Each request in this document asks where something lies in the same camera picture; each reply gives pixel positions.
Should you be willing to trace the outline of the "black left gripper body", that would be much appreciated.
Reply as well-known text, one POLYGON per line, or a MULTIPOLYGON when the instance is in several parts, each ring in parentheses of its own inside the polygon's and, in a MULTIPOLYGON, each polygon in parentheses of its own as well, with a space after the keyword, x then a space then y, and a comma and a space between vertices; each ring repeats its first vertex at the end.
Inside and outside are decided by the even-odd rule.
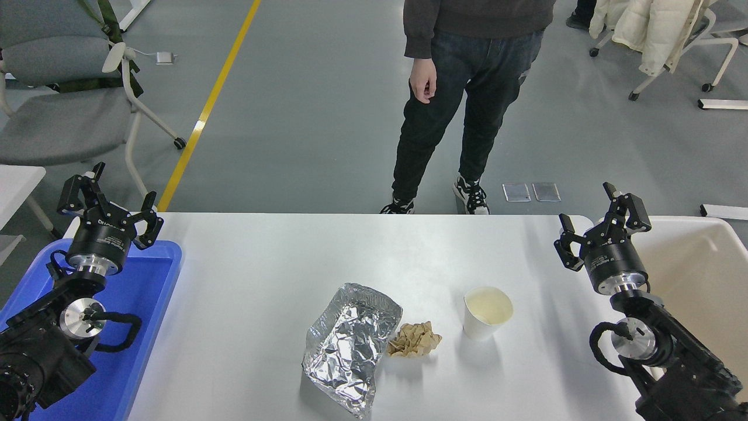
POLYGON ((120 274, 134 238, 134 227, 124 226, 129 211, 110 205, 88 208, 66 253, 66 262, 80 269, 99 264, 107 274, 120 274))

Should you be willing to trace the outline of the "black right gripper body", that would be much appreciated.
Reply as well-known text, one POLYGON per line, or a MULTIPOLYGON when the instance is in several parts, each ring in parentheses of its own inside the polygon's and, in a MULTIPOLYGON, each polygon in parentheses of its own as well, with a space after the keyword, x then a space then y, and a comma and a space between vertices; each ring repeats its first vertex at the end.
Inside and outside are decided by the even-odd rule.
POLYGON ((583 235, 580 258, 598 294, 615 294, 647 285, 647 272, 622 223, 599 223, 583 235))

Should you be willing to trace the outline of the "person's right hand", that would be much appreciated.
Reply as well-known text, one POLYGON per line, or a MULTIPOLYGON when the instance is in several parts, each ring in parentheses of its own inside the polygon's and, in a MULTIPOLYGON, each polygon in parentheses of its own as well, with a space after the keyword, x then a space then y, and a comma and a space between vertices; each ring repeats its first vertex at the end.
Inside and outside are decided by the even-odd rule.
POLYGON ((413 59, 409 84, 418 102, 423 104, 431 102, 437 91, 437 70, 433 59, 413 59))

